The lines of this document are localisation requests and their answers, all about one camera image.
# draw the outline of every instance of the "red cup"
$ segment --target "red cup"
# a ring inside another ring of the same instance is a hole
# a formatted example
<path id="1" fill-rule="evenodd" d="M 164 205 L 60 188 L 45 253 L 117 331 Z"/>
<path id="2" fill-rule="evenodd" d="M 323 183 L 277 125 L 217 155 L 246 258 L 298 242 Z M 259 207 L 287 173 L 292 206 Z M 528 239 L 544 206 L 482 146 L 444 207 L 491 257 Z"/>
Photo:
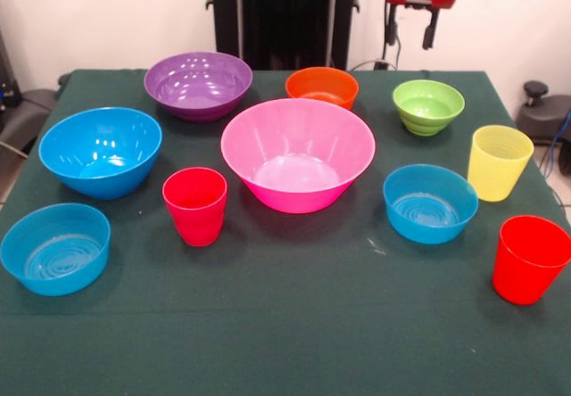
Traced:
<path id="1" fill-rule="evenodd" d="M 515 216 L 501 226 L 493 269 L 493 287 L 506 301 L 539 301 L 571 260 L 571 237 L 553 222 Z"/>
<path id="2" fill-rule="evenodd" d="M 172 174 L 162 186 L 162 198 L 185 241 L 204 247 L 216 241 L 224 221 L 228 184 L 213 169 L 192 167 Z"/>

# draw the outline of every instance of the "bowl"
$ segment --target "bowl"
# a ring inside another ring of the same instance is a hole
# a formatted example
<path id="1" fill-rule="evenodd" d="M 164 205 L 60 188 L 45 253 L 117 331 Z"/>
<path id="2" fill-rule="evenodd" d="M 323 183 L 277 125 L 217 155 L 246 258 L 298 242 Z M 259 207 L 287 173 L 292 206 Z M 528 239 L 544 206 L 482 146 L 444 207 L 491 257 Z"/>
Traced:
<path id="1" fill-rule="evenodd" d="M 252 84 L 252 70 L 234 55 L 186 53 L 156 63 L 145 75 L 146 92 L 182 120 L 219 120 L 233 111 Z"/>
<path id="2" fill-rule="evenodd" d="M 362 119 L 311 99 L 277 99 L 240 112 L 220 146 L 253 194 L 286 213 L 327 207 L 375 155 L 375 138 Z"/>
<path id="3" fill-rule="evenodd" d="M 159 153 L 161 126 L 144 112 L 99 108 L 51 127 L 39 158 L 65 185 L 99 200 L 133 192 Z"/>
<path id="4" fill-rule="evenodd" d="M 416 79 L 397 86 L 393 101 L 405 127 L 418 136 L 444 130 L 464 110 L 464 97 L 447 84 Z"/>
<path id="5" fill-rule="evenodd" d="M 0 260 L 31 292 L 58 296 L 94 282 L 109 255 L 111 226 L 101 211 L 62 203 L 16 222 L 0 244 Z"/>
<path id="6" fill-rule="evenodd" d="M 359 83 L 348 72 L 334 68 L 307 68 L 294 72 L 285 82 L 292 98 L 323 100 L 351 109 Z"/>
<path id="7" fill-rule="evenodd" d="M 393 228 L 417 243 L 449 242 L 478 209 L 476 191 L 465 178 L 428 164 L 393 171 L 385 180 L 383 194 Z"/>

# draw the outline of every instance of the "green bowl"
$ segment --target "green bowl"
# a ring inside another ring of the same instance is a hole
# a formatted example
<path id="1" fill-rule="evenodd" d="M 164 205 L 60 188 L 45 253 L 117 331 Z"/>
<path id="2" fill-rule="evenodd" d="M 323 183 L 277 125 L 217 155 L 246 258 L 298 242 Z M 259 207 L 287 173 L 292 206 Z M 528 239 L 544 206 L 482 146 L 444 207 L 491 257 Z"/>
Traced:
<path id="1" fill-rule="evenodd" d="M 464 110 L 464 97 L 456 88 L 428 79 L 397 86 L 393 101 L 405 127 L 418 136 L 433 136 Z"/>

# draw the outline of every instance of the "table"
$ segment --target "table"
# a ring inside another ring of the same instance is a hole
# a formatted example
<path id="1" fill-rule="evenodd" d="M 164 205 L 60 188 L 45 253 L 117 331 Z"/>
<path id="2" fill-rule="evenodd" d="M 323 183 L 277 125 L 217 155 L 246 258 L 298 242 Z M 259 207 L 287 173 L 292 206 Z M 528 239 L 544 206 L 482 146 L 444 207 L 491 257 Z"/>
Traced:
<path id="1" fill-rule="evenodd" d="M 483 72 L 357 72 L 354 111 L 373 129 L 370 168 L 331 207 L 286 215 L 262 205 L 226 166 L 222 129 L 176 120 L 143 89 L 143 70 L 77 70 L 44 127 L 105 105 L 153 115 L 164 132 L 149 178 L 99 202 L 44 169 L 37 147 L 0 212 L 16 219 L 56 202 L 84 202 L 112 223 L 107 269 L 82 292 L 45 298 L 0 270 L 0 386 L 5 395 L 559 395 L 571 394 L 571 279 L 520 308 L 493 291 L 501 222 L 533 213 L 568 228 L 530 163 L 508 200 L 480 204 L 451 243 L 397 235 L 382 184 L 405 164 L 466 175 L 472 132 L 512 124 Z M 285 96 L 288 72 L 255 72 L 238 108 Z M 391 93 L 428 76 L 458 88 L 466 110 L 437 136 L 402 127 Z M 228 179 L 220 239 L 178 238 L 161 184 L 209 166 Z"/>

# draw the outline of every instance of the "orange bowl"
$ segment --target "orange bowl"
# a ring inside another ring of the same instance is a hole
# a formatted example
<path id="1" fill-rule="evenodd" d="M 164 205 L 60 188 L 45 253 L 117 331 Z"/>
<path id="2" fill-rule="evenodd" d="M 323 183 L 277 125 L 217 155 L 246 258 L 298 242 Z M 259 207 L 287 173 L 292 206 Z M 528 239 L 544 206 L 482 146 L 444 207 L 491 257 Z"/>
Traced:
<path id="1" fill-rule="evenodd" d="M 344 70 L 315 67 L 290 75 L 285 90 L 292 98 L 322 100 L 350 110 L 359 93 L 359 83 Z"/>

